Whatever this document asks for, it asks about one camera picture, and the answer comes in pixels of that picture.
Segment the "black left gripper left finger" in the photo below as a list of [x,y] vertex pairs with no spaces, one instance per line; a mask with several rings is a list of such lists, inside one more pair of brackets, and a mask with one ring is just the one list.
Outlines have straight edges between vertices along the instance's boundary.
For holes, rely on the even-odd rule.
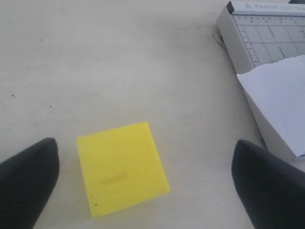
[[45,138],[0,164],[0,227],[32,229],[60,171],[58,146]]

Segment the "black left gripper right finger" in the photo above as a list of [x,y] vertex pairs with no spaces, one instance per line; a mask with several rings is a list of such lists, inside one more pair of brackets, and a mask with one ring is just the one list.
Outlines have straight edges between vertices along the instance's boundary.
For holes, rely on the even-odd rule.
[[231,165],[235,190],[256,229],[305,227],[305,174],[266,149],[238,140]]

